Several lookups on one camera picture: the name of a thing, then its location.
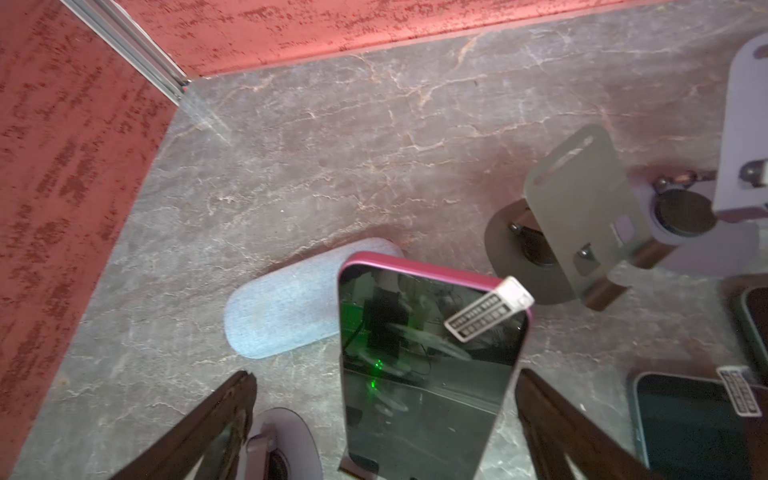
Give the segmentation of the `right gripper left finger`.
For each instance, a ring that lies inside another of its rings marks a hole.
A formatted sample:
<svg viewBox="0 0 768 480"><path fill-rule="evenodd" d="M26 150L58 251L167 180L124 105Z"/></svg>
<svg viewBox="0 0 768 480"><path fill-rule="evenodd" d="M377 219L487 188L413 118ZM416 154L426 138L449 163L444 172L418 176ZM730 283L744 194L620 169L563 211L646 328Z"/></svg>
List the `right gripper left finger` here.
<svg viewBox="0 0 768 480"><path fill-rule="evenodd" d="M236 477L241 448L253 422L257 379L235 372L193 411L115 479L196 479Z"/></svg>

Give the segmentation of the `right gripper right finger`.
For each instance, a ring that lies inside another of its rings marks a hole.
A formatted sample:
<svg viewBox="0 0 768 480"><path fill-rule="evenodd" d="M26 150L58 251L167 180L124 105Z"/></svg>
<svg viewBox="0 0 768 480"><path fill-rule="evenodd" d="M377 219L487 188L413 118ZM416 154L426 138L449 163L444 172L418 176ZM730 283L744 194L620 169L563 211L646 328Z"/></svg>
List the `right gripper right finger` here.
<svg viewBox="0 0 768 480"><path fill-rule="evenodd" d="M531 369L515 387L518 418L539 479L658 479Z"/></svg>

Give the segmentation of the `purple grey stand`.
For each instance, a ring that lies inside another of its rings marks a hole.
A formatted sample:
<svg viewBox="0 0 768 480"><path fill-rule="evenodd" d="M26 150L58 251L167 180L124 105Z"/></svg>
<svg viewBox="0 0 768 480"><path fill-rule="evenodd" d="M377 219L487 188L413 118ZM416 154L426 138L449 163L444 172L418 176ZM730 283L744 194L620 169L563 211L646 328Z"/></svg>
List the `purple grey stand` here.
<svg viewBox="0 0 768 480"><path fill-rule="evenodd" d="M278 407L253 419L240 450L236 479L322 479L309 427L294 411Z"/></svg>

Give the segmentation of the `dark round stand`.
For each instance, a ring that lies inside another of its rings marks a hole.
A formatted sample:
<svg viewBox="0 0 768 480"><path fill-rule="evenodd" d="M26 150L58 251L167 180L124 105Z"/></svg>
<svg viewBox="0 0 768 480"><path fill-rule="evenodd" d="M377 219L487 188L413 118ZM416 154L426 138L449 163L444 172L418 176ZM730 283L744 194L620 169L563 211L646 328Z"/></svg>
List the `dark round stand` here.
<svg viewBox="0 0 768 480"><path fill-rule="evenodd" d="M494 272L540 305L574 299L603 311L627 288L610 279L626 262L652 269L674 251L657 240L607 130L587 125L538 161L523 194L493 215L484 244Z"/></svg>

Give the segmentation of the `grey round stand front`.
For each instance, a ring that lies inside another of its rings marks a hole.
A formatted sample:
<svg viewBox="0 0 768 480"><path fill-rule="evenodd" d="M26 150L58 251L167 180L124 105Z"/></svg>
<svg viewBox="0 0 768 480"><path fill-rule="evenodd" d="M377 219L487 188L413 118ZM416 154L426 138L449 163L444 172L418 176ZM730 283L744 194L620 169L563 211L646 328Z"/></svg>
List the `grey round stand front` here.
<svg viewBox="0 0 768 480"><path fill-rule="evenodd" d="M660 267L679 274L741 272L759 247L767 216L767 36L734 56L729 70L719 164L688 170L648 166L630 176L654 238L672 246Z"/></svg>

